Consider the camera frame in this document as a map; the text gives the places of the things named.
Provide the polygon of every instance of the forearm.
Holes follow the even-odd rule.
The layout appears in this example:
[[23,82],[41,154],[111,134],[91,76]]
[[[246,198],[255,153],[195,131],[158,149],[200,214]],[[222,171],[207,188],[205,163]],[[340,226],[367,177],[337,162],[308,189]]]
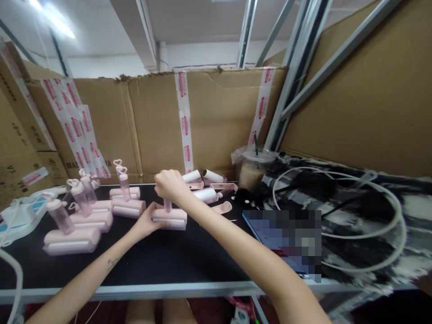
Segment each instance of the forearm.
[[201,224],[270,297],[281,322],[329,323],[312,291],[280,257],[195,197],[184,199],[180,207]]
[[136,242],[133,235],[126,234],[43,305],[26,323],[68,323]]

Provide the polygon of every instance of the white wall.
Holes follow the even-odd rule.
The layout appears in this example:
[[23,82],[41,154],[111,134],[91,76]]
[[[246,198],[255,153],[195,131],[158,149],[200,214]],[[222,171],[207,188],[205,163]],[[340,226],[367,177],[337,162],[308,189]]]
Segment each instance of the white wall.
[[[275,55],[287,47],[287,40],[276,40],[267,57]],[[255,40],[249,43],[245,65],[252,67],[257,62],[266,44],[265,40]],[[185,69],[213,68],[218,64],[230,64],[235,66],[239,52],[239,42],[217,43],[192,43],[192,44],[168,44],[168,64],[171,68],[188,66]]]
[[[102,57],[68,58],[74,78],[116,78],[121,74],[135,77],[148,74],[140,58],[136,54]],[[57,58],[49,58],[48,63],[43,58],[41,65],[57,73],[63,73]]]

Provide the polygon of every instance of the wrist tattoo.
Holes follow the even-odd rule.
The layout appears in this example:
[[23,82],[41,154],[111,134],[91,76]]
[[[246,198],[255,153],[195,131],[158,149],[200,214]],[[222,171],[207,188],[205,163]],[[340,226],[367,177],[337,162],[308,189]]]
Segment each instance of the wrist tattoo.
[[117,264],[117,262],[119,260],[120,260],[120,258],[117,258],[117,259],[114,259],[114,260],[111,260],[111,259],[108,260],[108,264],[110,265],[109,268],[108,268],[108,272],[111,271],[112,268],[114,268],[114,266]]

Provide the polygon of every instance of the ceiling light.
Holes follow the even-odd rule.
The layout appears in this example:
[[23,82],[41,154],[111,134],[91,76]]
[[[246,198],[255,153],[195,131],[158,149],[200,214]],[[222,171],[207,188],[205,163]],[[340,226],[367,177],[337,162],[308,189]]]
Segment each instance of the ceiling light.
[[37,11],[42,11],[42,6],[38,0],[29,0],[29,2]]
[[73,32],[63,22],[65,20],[64,17],[56,10],[56,8],[51,6],[51,4],[47,4],[45,7],[42,7],[38,0],[29,0],[29,2],[37,11],[41,12],[45,17],[47,17],[58,31],[69,36],[70,38],[75,38]]
[[59,19],[56,15],[54,15],[51,11],[46,10],[45,16],[60,30],[63,34],[69,36],[70,38],[75,38],[73,32]]

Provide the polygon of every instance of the person's leg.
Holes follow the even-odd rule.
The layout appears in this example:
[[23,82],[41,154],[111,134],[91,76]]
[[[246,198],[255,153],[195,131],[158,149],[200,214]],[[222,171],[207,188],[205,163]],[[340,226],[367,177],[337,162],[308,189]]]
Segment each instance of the person's leg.
[[154,305],[153,299],[129,301],[125,324],[155,324]]
[[197,324],[186,299],[163,300],[163,324]]

